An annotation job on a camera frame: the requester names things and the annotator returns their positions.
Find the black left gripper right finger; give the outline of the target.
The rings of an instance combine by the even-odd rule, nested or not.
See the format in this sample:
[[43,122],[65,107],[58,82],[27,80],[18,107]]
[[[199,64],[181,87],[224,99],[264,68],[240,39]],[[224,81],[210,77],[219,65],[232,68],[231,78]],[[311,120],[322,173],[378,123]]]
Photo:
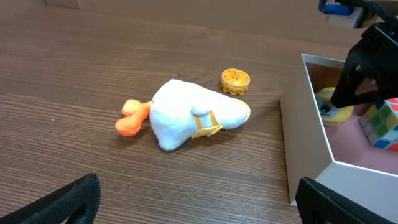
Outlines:
[[300,179],[295,201],[303,224],[393,224],[309,177]]

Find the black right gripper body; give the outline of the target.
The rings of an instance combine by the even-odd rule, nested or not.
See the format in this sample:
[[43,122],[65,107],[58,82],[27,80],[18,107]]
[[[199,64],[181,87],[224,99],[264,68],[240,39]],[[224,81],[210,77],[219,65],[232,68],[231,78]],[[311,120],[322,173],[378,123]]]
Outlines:
[[372,65],[384,74],[383,100],[397,97],[397,33],[390,31],[385,22],[368,27],[347,58],[356,59],[361,65]]

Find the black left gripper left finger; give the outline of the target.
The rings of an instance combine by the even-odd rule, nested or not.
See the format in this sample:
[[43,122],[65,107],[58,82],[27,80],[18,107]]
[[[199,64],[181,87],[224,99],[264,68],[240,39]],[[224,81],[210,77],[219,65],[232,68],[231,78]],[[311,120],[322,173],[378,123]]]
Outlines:
[[100,207],[100,200],[100,180],[96,174],[87,174],[1,217],[1,223],[93,224]]

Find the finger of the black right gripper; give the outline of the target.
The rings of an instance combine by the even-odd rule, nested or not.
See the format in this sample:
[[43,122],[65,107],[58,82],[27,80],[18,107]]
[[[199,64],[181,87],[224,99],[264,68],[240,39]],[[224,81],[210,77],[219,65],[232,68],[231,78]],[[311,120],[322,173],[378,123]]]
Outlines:
[[[356,93],[366,78],[377,83],[377,90]],[[347,58],[330,101],[335,107],[343,108],[383,100],[385,82],[386,78],[380,70],[372,65],[361,65],[356,59]]]

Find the yellow ball with grey stripes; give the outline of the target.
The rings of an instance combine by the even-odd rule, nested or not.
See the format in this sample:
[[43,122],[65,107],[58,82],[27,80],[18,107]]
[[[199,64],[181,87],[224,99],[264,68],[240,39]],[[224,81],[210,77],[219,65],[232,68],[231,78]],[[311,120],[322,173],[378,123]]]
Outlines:
[[337,108],[331,103],[335,87],[323,88],[315,94],[317,107],[324,126],[337,126],[349,120],[353,115],[354,106]]

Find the colourful puzzle cube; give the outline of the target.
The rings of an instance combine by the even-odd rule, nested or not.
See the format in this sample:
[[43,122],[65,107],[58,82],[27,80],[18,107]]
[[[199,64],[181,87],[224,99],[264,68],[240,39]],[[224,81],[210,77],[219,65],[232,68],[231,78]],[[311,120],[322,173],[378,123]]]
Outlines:
[[397,151],[397,108],[397,98],[377,101],[359,119],[371,146]]

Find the white cardboard box pink inside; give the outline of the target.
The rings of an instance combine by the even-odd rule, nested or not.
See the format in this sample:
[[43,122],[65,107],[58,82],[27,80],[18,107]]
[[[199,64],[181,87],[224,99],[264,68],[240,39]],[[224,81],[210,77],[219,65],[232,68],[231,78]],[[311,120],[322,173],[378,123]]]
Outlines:
[[315,93],[336,86],[344,61],[302,54],[280,108],[289,202],[302,177],[310,177],[368,210],[397,222],[397,153],[372,147],[359,118],[370,104],[357,105],[339,126],[325,127]]

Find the small orange round wheel toy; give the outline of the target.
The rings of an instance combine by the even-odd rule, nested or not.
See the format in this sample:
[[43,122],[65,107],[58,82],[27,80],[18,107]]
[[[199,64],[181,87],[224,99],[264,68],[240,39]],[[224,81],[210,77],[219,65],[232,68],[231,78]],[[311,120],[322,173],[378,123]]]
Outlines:
[[225,93],[243,95],[250,82],[250,76],[246,72],[237,68],[229,68],[221,73],[220,87]]

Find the white plush duck toy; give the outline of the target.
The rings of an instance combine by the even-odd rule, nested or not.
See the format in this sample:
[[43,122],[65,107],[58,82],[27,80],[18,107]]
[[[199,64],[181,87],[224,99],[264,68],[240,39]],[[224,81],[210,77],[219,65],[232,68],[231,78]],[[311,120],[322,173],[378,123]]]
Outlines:
[[123,117],[115,123],[119,134],[136,135],[143,121],[149,118],[159,147],[170,152],[188,139],[210,137],[221,130],[240,127],[249,119],[251,109],[242,100],[171,79],[148,102],[127,100],[121,113]]

